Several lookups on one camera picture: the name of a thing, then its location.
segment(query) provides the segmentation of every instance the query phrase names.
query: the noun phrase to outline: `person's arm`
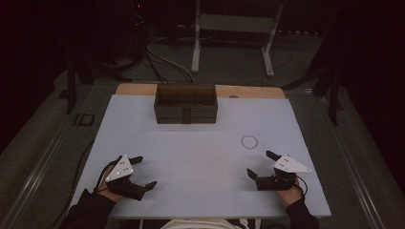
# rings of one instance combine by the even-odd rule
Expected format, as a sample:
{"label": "person's arm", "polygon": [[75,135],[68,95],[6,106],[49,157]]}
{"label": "person's arm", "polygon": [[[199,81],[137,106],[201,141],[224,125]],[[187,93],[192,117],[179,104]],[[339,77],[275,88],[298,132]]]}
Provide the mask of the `person's arm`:
{"label": "person's arm", "polygon": [[[113,168],[114,166],[109,167],[105,175],[108,175]],[[105,181],[97,190],[95,194],[90,194],[87,189],[84,190],[80,200],[71,207],[59,228],[105,228],[108,216],[122,196],[111,193]]]}
{"label": "person's arm", "polygon": [[292,186],[289,190],[276,192],[286,206],[291,229],[319,229],[318,218],[310,214],[299,188]]}

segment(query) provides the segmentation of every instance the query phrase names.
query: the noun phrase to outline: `dark background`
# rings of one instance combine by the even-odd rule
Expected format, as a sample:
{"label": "dark background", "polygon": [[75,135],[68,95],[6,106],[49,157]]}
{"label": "dark background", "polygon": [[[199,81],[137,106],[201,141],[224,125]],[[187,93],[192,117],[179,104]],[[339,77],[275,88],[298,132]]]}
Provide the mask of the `dark background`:
{"label": "dark background", "polygon": [[[139,2],[139,13],[162,34],[176,38],[177,24],[194,23],[193,1]],[[208,11],[226,8],[228,13],[266,14],[260,7],[248,7],[245,1],[203,2],[202,9]],[[116,6],[111,6],[102,0],[0,2],[0,152],[53,91],[53,80],[66,70],[61,34],[98,61],[114,63],[115,57],[122,54],[118,44],[125,41],[111,34],[126,33],[131,20],[127,8],[120,4],[124,3],[117,1]],[[400,180],[405,162],[404,14],[405,3],[395,0],[289,0],[279,24],[283,33],[307,31],[324,36],[312,70],[344,60],[341,85],[348,89],[403,192],[405,185]]]}

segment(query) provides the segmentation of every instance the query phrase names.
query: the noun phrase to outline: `gray floor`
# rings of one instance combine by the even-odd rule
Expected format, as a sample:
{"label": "gray floor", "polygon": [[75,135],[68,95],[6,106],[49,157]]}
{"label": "gray floor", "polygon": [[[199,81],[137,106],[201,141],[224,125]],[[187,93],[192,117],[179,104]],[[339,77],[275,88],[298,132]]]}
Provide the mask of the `gray floor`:
{"label": "gray floor", "polygon": [[[321,42],[316,36],[278,34],[271,51],[276,76],[271,79],[265,75],[257,44],[221,46],[204,42],[200,72],[193,77],[202,83],[280,87],[306,72]],[[190,39],[176,43],[161,40],[150,48],[190,69],[192,45]],[[144,63],[124,75],[134,82],[157,82]],[[173,69],[157,66],[169,81],[185,81]],[[285,93],[330,205],[332,216],[320,219],[321,227],[405,228],[404,197],[345,89],[339,95],[343,107],[338,113],[339,126],[333,127],[326,116],[327,99],[309,93],[314,83]],[[69,199],[80,157],[96,137],[118,82],[101,76],[92,86],[81,85],[72,115],[65,114],[66,100],[57,98],[66,88],[65,73],[55,85],[54,93],[0,157],[0,172],[6,175],[0,187],[4,228],[51,228]],[[94,125],[73,126],[77,113],[95,115]],[[276,221],[288,224],[288,219],[266,219],[264,226]],[[119,220],[111,219],[108,227],[118,228],[119,224]]]}

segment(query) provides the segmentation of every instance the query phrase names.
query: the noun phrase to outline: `sleeve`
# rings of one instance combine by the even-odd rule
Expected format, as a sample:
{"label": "sleeve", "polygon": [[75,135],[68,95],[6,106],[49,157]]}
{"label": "sleeve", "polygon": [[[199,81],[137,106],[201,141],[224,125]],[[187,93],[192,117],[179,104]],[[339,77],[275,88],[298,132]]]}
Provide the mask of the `sleeve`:
{"label": "sleeve", "polygon": [[113,211],[115,202],[105,196],[90,194],[85,189],[78,204],[71,207],[69,214],[59,228],[105,228],[108,216]]}
{"label": "sleeve", "polygon": [[318,218],[310,214],[304,198],[292,203],[286,211],[291,219],[291,229],[319,229]]}

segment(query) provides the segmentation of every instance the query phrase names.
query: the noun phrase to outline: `dark box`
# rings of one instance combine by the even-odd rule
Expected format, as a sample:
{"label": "dark box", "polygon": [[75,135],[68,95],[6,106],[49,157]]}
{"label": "dark box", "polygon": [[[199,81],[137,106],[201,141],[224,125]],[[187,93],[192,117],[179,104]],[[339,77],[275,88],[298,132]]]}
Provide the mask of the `dark box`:
{"label": "dark box", "polygon": [[155,114],[159,124],[215,123],[217,111],[215,85],[158,84]]}

